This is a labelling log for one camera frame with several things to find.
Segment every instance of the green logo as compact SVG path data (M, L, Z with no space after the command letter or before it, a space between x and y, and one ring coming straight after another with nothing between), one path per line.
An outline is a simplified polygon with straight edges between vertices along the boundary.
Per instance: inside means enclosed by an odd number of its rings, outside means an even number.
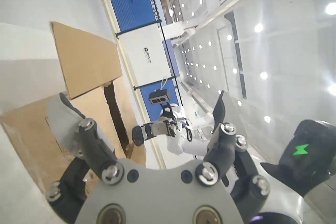
M303 144L303 145L296 146L295 149L296 149L297 151L293 154L293 156L308 154L308 152L305 150L305 148L306 148L308 145L309 145L309 144Z

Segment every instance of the round light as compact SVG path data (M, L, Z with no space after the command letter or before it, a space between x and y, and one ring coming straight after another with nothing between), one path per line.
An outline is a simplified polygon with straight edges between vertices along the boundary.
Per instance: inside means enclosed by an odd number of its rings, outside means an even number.
M331 2L327 5L325 8L325 11L329 15L335 15L336 14L336 2Z
M333 84L333 85L329 86L328 91L331 95L336 96L336 84Z
M261 72L260 77L262 78L262 80L265 80L265 79L267 79L268 75L267 75L266 72Z
M263 29L264 29L264 26L262 23L259 23L254 27L255 32L261 32Z
M270 123L271 122L271 117L265 116L264 120L265 120L266 123Z

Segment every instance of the brown cardboard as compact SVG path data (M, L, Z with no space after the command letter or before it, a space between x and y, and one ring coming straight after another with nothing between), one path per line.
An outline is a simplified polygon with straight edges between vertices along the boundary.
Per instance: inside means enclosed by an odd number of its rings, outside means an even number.
M51 22L70 99L122 76L117 45L58 22Z
M97 122L114 145L117 158L127 157L145 165L144 146L130 144L137 122L124 88L116 45L60 23L53 22L51 26L72 105ZM59 147L49 128L49 99L0 116L18 156L43 193L73 159L72 154ZM98 178L92 173L85 178L89 193Z

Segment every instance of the cardboard flap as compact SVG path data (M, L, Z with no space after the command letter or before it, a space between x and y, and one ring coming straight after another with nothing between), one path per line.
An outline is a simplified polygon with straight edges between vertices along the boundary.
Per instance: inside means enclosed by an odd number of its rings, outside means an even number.
M116 44L58 22L50 27L71 99L122 76Z

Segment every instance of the white cable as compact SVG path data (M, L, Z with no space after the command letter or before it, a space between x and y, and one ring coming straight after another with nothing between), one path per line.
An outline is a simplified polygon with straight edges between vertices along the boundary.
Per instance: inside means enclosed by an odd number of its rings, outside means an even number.
M162 88L166 85L167 80L168 80L168 77L166 77L166 76L162 78L162 80L161 80L161 87L160 87L160 90L162 90Z

